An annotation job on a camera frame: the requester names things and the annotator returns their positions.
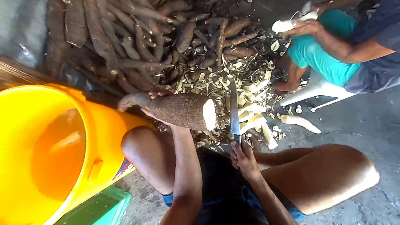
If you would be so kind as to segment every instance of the knife handle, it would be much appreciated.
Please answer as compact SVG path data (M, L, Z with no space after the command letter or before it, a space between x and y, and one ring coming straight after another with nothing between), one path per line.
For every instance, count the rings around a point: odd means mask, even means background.
M236 141L236 143L241 147L242 146L242 139L240 135L233 135L233 139Z

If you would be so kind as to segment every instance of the hand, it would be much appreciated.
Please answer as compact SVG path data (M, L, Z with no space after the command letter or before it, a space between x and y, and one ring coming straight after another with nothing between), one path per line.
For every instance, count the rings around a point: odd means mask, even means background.
M154 89L151 89L151 90L149 91L149 95L151 96L152 99L157 98L158 96L167 96L167 95L170 95L170 94L172 94L172 92L167 91L167 90L164 90L164 89L158 89L158 88L154 88ZM158 121L164 123L165 125L169 126L172 130L174 130L174 129L180 129L180 128L182 128L182 129L188 129L188 128L185 128L185 127L178 127L178 126L176 126L176 125L170 124L170 123L168 123L168 122L165 122L164 120L161 120L161 119L155 117L155 116L151 113L151 111L150 111L149 108L141 108L141 111L144 112L147 116L152 117L152 118L154 118L154 119L156 119L156 120L158 120Z
M294 28L286 31L286 35L315 35L317 32L322 30L324 27L316 20L306 20L304 22L295 21L293 22Z
M242 139L241 148L236 141L233 141L230 147L230 159L232 166L235 169L240 169L240 172L247 181L257 180L262 177L258 168L256 158L253 154L251 146Z
M172 92L160 88L153 88L149 91L149 95L152 99L157 98L158 96L167 96L173 94Z

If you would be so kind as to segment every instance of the blue shirt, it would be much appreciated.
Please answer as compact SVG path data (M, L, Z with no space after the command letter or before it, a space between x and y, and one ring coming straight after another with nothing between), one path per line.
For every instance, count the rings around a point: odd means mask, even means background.
M379 3L372 17L358 24L352 41L359 44L376 36L376 42L396 52L362 63L359 76L370 80L366 82L366 92L382 90L400 77L400 0L382 0Z

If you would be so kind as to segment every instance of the bucket label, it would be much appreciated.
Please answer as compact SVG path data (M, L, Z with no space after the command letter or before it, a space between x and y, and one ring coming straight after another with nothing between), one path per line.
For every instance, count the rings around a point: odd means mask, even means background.
M117 174L115 174L112 181L118 179L119 177L125 174L128 174L132 170L133 170L133 164L126 157L124 157L124 161L122 162L120 169L118 170Z

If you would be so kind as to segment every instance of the knife blade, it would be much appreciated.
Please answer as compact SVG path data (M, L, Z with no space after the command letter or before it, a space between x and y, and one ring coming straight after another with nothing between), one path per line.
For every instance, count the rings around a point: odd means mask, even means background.
M238 93L233 79L230 79L230 132L233 134L235 141L241 146Z

